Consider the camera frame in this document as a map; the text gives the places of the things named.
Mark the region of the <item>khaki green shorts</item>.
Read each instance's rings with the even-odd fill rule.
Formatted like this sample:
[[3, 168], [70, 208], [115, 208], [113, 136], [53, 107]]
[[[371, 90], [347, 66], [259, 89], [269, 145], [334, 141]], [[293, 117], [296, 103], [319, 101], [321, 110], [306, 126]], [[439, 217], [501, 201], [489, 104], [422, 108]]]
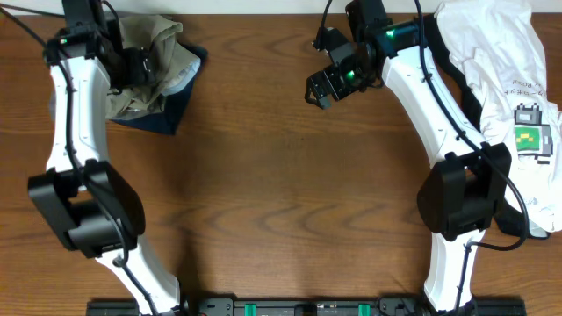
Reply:
[[201, 59], [177, 41], [177, 35], [184, 30], [180, 22], [161, 15], [136, 15], [122, 18], [119, 25], [125, 48], [148, 50], [155, 81], [108, 96], [105, 117], [132, 120], [161, 113], [166, 98], [180, 92], [194, 79]]

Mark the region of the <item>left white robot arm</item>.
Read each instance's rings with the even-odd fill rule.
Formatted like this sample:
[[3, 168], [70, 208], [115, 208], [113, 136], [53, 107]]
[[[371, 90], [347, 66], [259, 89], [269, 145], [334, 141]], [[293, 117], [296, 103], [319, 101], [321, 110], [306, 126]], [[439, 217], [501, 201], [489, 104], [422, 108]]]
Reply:
[[92, 303], [88, 313], [183, 314], [179, 282], [144, 234], [141, 199], [107, 153], [109, 92], [154, 81], [145, 49], [124, 48], [117, 29], [73, 25], [47, 42], [45, 57], [55, 86], [55, 136], [46, 171], [28, 180], [29, 196], [63, 247], [104, 265], [134, 297]]

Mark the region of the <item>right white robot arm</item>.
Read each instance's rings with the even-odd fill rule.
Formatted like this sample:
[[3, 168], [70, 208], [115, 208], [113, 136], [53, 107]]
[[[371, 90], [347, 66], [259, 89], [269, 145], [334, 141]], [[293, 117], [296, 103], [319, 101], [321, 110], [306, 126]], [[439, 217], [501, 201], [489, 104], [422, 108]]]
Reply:
[[501, 211], [511, 163], [504, 145], [491, 145], [468, 121], [435, 71], [425, 23], [390, 18], [352, 22], [353, 39], [321, 25], [313, 47], [331, 63], [306, 80], [305, 99], [326, 110], [354, 92], [387, 87], [400, 101], [429, 159], [416, 197], [431, 232], [429, 274], [419, 315], [485, 315], [470, 290], [478, 248]]

